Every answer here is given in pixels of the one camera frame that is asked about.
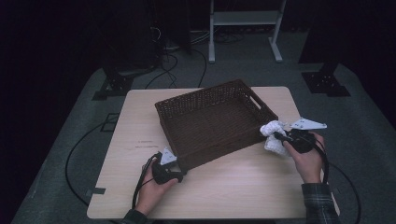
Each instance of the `basket handle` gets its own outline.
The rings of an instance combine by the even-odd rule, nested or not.
[[[262,101],[262,99],[254,92],[252,91],[250,94],[250,98],[253,99],[256,102],[256,105],[259,106],[260,109],[263,107],[265,108],[265,103]]]

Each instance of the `sleeve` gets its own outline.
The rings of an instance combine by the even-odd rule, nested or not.
[[[121,224],[145,224],[147,222],[147,218],[144,214],[136,211],[134,209],[129,210],[129,212],[125,215]]]
[[[327,184],[302,184],[306,223],[340,223]]]

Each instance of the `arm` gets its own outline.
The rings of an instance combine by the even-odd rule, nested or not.
[[[139,197],[135,209],[129,210],[121,224],[145,224],[147,216],[161,200],[163,195],[172,188],[177,179],[171,179],[163,185],[158,185],[152,178],[152,163],[150,164],[146,176],[143,180],[145,184],[139,191]]]
[[[324,143],[322,136],[314,133],[316,139]],[[293,157],[296,169],[303,179],[304,204],[306,223],[340,223],[335,212],[334,202],[329,185],[320,181],[322,159],[316,150],[300,154],[291,144],[283,142],[284,147]]]

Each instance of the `white cloth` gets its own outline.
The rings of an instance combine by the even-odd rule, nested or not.
[[[288,150],[283,147],[282,142],[274,137],[274,132],[278,132],[286,136],[286,133],[283,130],[284,126],[285,123],[279,120],[273,120],[266,125],[262,125],[260,132],[262,135],[267,137],[267,140],[264,144],[265,149],[273,151],[282,156],[290,156]]]

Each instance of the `white shelf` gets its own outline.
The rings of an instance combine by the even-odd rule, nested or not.
[[[213,25],[276,24],[278,11],[214,12]]]

